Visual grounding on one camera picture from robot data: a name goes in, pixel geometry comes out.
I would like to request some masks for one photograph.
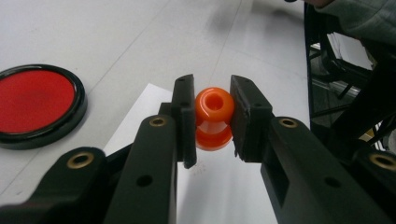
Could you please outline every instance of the orange object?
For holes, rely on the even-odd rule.
[[[230,120],[233,116],[233,97],[227,91],[211,87],[195,99],[196,145],[214,151],[225,147],[233,137]]]

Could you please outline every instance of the black metal frame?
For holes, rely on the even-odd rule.
[[[0,223],[176,223],[177,161],[196,162],[182,131],[194,128],[193,79],[181,79],[133,144],[107,158],[88,147],[64,154],[27,202],[0,208]],[[328,150],[299,120],[275,117],[247,78],[232,76],[231,95],[235,155],[262,164],[279,223],[396,221],[396,156],[337,134]]]

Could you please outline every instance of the hole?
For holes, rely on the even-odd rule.
[[[136,180],[136,185],[142,188],[151,185],[151,183],[152,183],[151,175],[142,175]]]
[[[333,187],[335,189],[341,188],[341,183],[337,179],[333,177],[326,177],[324,178],[324,182],[329,185],[330,187]]]
[[[166,124],[166,120],[163,118],[154,118],[152,119],[149,124],[153,127],[161,127]]]
[[[369,159],[372,163],[381,168],[396,171],[396,160],[394,160],[391,156],[384,154],[372,154],[370,155]]]
[[[281,119],[280,124],[287,127],[287,128],[296,128],[297,122],[292,119]]]
[[[223,100],[217,94],[209,94],[205,98],[206,106],[211,110],[220,110],[223,107]]]
[[[79,152],[67,161],[67,167],[70,169],[79,169],[89,165],[93,161],[91,152]]]
[[[188,106],[190,106],[190,104],[187,103],[187,102],[182,102],[180,105],[181,105],[182,107],[188,107]]]

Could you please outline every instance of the gray fabric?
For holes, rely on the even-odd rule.
[[[396,46],[396,0],[334,0],[316,10],[338,17],[347,34]]]

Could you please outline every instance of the white surface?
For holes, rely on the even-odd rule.
[[[177,77],[194,74],[198,92],[214,85],[228,90],[232,74],[248,77],[277,116],[308,124],[303,17],[302,1],[1,1],[0,70],[27,63],[61,66],[81,79],[89,107],[83,122],[56,143],[0,149],[0,204],[26,200],[66,151],[104,148],[149,83],[171,91]],[[223,169],[215,169],[220,162]],[[271,209],[239,206],[269,201],[260,166],[242,163],[232,150],[200,152],[196,169],[179,171],[186,176],[179,183],[179,223],[205,223],[209,217],[212,223],[275,222]],[[242,181],[231,171],[258,176]],[[218,183],[222,175],[233,184]],[[246,197],[229,194],[249,185],[261,189]],[[217,195],[214,188],[227,190]],[[187,192],[199,199],[183,198]],[[206,203],[215,196],[213,204]],[[264,220],[248,219],[261,215]]]
[[[329,38],[335,58],[342,59],[367,70],[373,70],[366,50],[359,40],[338,33],[331,33],[327,37]]]

